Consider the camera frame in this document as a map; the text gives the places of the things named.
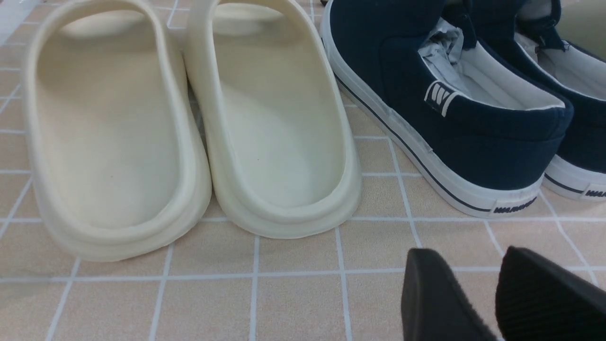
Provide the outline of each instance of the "slip-on sneaker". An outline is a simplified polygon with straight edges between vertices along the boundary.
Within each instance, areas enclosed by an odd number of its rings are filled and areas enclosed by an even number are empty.
[[[337,227],[362,177],[320,37],[295,0],[229,2],[195,1],[185,39],[217,200],[264,237]]]
[[[342,89],[456,209],[535,201],[572,111],[441,18],[446,0],[331,0],[321,36]]]
[[[406,341],[496,341],[448,263],[431,249],[410,249],[402,290]]]
[[[22,68],[33,186],[52,238],[83,260],[165,246],[202,217],[210,169],[182,56],[145,0],[72,0]]]
[[[606,340],[606,292],[529,249],[507,249],[495,302],[505,340]]]
[[[476,1],[476,33],[510,66],[566,97],[574,118],[545,171],[545,186],[567,198],[606,200],[606,62],[562,40],[559,0]]]

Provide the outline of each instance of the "white rubber sole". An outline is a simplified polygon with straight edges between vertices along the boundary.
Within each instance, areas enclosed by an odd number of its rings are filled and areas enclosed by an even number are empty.
[[[578,201],[606,201],[606,174],[577,167],[555,156],[545,171],[545,187]]]
[[[499,191],[475,185],[448,168],[422,136],[349,68],[335,46],[330,31],[329,2],[320,34],[339,87],[408,156],[433,189],[457,210],[480,218],[498,218],[529,207],[539,193],[543,177],[514,191]]]

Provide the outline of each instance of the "logo patch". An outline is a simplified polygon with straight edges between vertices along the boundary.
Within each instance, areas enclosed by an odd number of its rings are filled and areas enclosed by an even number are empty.
[[[513,206],[513,207],[497,207],[493,210],[493,213],[497,213],[497,214],[503,214],[503,213],[514,213],[514,212],[519,212],[527,207],[529,207],[530,205],[532,205],[532,203],[534,203],[534,201],[536,201],[536,197],[532,200],[530,200],[529,202],[527,202],[526,204],[522,204],[519,206]]]
[[[446,117],[446,111],[448,111],[450,102],[458,95],[459,93],[448,85],[440,81],[435,81],[427,88],[425,102],[429,104],[433,110]]]

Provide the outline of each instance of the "beige tile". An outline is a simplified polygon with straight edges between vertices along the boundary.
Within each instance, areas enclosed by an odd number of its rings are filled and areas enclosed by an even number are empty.
[[[561,266],[583,265],[553,221],[491,221],[490,227],[503,251],[509,246],[518,246],[531,249]]]
[[[24,50],[25,46],[22,45],[0,46],[0,68],[19,69]]]
[[[67,0],[42,0],[45,4],[65,4]]]
[[[172,13],[173,10],[166,10],[166,9],[156,9],[160,19],[162,19],[162,21],[164,21],[165,24],[168,24],[168,19],[170,19],[170,13]]]
[[[303,7],[303,9],[305,10],[305,13],[307,13],[309,15],[309,13],[311,13],[310,10],[310,0],[295,0],[297,2],[297,4],[299,4],[301,7]]]
[[[185,30],[184,29],[169,29],[170,34],[173,36],[177,45],[179,45],[180,49],[183,49],[185,46]]]
[[[10,44],[25,44],[30,42],[30,38],[34,32],[38,29],[38,25],[32,24],[21,24],[13,32],[13,34],[7,40]]]
[[[419,170],[417,169],[417,167],[415,167],[415,165],[412,163],[412,161],[410,161],[408,156],[406,156],[406,154],[404,154],[402,149],[400,147],[398,147],[398,145],[395,143],[393,144],[393,147],[396,151],[396,158],[398,159],[398,165],[400,166],[400,172],[419,174]]]
[[[562,227],[589,265],[606,266],[604,223],[563,221]]]
[[[0,133],[0,167],[11,170],[30,168],[25,134]]]
[[[410,204],[410,212],[415,218],[467,218],[468,215],[450,206],[429,183],[421,177],[404,177],[404,188]]]
[[[0,284],[0,340],[44,341],[65,284]]]
[[[346,106],[354,105],[353,102],[351,101],[351,99],[343,91],[340,91],[340,93],[341,93],[341,100],[343,100],[343,105],[346,105]]]
[[[257,340],[345,340],[341,277],[259,278]]]
[[[109,276],[160,276],[164,270],[164,261],[168,247],[122,260],[120,262],[97,263],[82,262],[78,271],[79,277]]]
[[[334,231],[294,240],[261,238],[259,272],[321,271],[338,268]]]
[[[393,173],[393,158],[387,140],[356,140],[363,173]]]
[[[543,193],[560,217],[606,217],[606,204],[570,200],[545,187]]]
[[[11,100],[0,113],[0,129],[23,130],[21,100]]]
[[[311,0],[313,4],[313,15],[315,16],[316,22],[322,21],[322,15],[324,14],[324,5],[320,2],[320,0]]]
[[[171,275],[251,273],[255,236],[228,222],[198,223],[175,243]]]
[[[217,197],[215,196],[215,193],[213,193],[213,196],[210,198],[210,203],[208,204],[208,208],[206,209],[206,212],[204,212],[204,218],[221,218],[221,217],[225,217],[225,213],[221,209],[221,206],[219,206],[219,202],[217,201]]]
[[[0,218],[8,217],[29,178],[29,174],[0,174]]]
[[[40,23],[55,9],[57,9],[57,6],[38,5],[32,10],[25,21]]]
[[[389,221],[348,221],[341,225],[346,269],[403,268],[416,247],[410,225]]]
[[[385,134],[372,120],[357,107],[346,107],[347,119],[354,136],[379,136]]]
[[[67,277],[74,261],[43,224],[12,223],[0,239],[0,277]]]
[[[19,85],[18,71],[0,71],[0,97],[9,97]]]
[[[483,223],[417,222],[424,248],[438,251],[450,266],[500,266],[501,256]]]
[[[187,18],[189,17],[189,11],[175,11],[173,19],[170,21],[170,27],[182,28],[187,26]]]
[[[147,340],[158,282],[76,282],[53,340]]]
[[[354,340],[402,340],[402,274],[347,275]]]
[[[362,201],[355,217],[405,217],[406,209],[397,177],[362,179]]]
[[[571,272],[573,274],[577,275],[578,277],[580,277],[581,279],[585,280],[589,284],[593,284],[591,282],[591,275],[589,274],[589,271],[571,271]],[[600,283],[600,279],[598,277],[598,272],[596,272],[595,274],[596,274],[596,278],[598,279],[598,283]]]
[[[606,290],[606,271],[596,271],[594,273],[598,279],[599,287],[602,288],[602,290]]]
[[[156,7],[173,8],[177,0],[150,0],[151,4]]]
[[[478,315],[493,333],[500,337],[501,332],[494,314],[498,272],[456,272],[455,276]]]
[[[193,0],[179,0],[179,3],[177,4],[177,8],[190,9],[192,2],[193,2]]]
[[[30,186],[15,212],[15,218],[40,218],[40,211],[34,196],[34,187]]]
[[[250,279],[168,282],[156,340],[248,340],[250,292]]]

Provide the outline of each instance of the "tile floor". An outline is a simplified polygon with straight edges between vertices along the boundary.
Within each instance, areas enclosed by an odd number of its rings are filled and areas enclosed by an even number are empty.
[[[180,41],[190,1],[153,0]],[[300,1],[318,25],[319,0]],[[213,200],[167,248],[120,263],[74,259],[39,218],[19,93],[24,44],[61,2],[37,5],[0,46],[0,340],[401,340],[413,247],[444,255],[495,332],[494,289],[509,245],[606,288],[606,204],[544,189],[516,217],[465,216],[346,98],[364,172],[351,221],[303,240],[269,240],[231,224]]]

